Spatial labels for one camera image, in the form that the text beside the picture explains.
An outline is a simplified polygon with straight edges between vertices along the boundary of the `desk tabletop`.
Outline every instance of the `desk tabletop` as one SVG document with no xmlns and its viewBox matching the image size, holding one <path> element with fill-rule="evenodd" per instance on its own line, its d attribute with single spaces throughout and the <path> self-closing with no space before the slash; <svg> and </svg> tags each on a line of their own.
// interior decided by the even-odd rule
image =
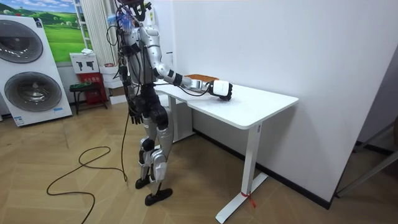
<svg viewBox="0 0 398 224">
<path fill-rule="evenodd" d="M 166 83 L 159 80 L 156 84 Z M 198 110 L 216 119 L 224 121 L 239 129 L 249 129 L 284 109 L 296 104 L 298 98 L 257 90 L 245 86 L 233 85 L 232 99 L 221 101 L 209 93 L 203 96 L 190 96 L 173 85 L 155 86 L 156 92 L 164 93 L 186 103 L 192 109 Z"/>
</svg>

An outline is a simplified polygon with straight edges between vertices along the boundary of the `wooden floor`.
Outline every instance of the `wooden floor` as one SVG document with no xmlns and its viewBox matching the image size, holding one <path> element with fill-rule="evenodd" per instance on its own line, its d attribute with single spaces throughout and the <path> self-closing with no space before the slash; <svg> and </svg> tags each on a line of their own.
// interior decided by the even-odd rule
<svg viewBox="0 0 398 224">
<path fill-rule="evenodd" d="M 94 166 L 120 167 L 120 147 L 127 107 L 97 108 L 81 115 L 17 128 L 13 120 L 0 123 L 0 223 L 81 223 L 91 197 L 48 196 L 49 183 L 78 166 L 78 156 L 95 146 L 112 152 Z M 141 126 L 129 124 L 124 163 L 129 180 L 112 170 L 82 168 L 55 184 L 52 192 L 71 190 L 95 194 L 96 205 L 86 223 L 217 223 L 215 215 L 240 192 L 243 161 L 198 136 L 174 145 L 167 180 L 174 194 L 151 207 L 144 205 L 150 193 L 134 188 L 139 176 Z M 104 152 L 87 154 L 83 160 Z M 379 162 L 374 152 L 354 154 L 343 184 Z M 233 223 L 398 223 L 398 165 L 393 164 L 325 210 L 274 179 L 267 179 L 253 193 L 257 208 L 249 202 L 233 213 Z"/>
</svg>

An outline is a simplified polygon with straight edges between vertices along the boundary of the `green field picture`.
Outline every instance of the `green field picture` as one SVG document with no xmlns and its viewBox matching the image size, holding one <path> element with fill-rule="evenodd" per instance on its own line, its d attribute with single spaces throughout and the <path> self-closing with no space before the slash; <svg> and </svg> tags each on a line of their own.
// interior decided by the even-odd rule
<svg viewBox="0 0 398 224">
<path fill-rule="evenodd" d="M 69 62 L 69 53 L 81 52 L 85 48 L 72 1 L 33 0 L 28 1 L 33 5 L 24 5 L 26 1 L 0 0 L 0 14 L 40 18 L 55 62 Z"/>
</svg>

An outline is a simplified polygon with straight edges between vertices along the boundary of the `washer door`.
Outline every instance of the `washer door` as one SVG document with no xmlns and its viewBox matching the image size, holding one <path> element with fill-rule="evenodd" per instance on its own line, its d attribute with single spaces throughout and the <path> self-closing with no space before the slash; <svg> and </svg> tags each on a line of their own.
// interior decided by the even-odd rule
<svg viewBox="0 0 398 224">
<path fill-rule="evenodd" d="M 40 37 L 18 22 L 0 20 L 0 58 L 14 63 L 29 63 L 43 53 Z"/>
<path fill-rule="evenodd" d="M 14 106 L 32 112 L 51 110 L 62 97 L 58 83 L 38 72 L 14 75 L 7 81 L 4 92 Z"/>
</svg>

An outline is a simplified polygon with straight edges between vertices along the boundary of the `washing machine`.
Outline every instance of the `washing machine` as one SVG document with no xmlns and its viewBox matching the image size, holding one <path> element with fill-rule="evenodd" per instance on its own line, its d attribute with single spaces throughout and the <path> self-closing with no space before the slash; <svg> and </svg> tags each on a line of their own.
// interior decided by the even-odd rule
<svg viewBox="0 0 398 224">
<path fill-rule="evenodd" d="M 18 126 L 72 115 L 40 20 L 0 15 L 0 92 Z"/>
</svg>

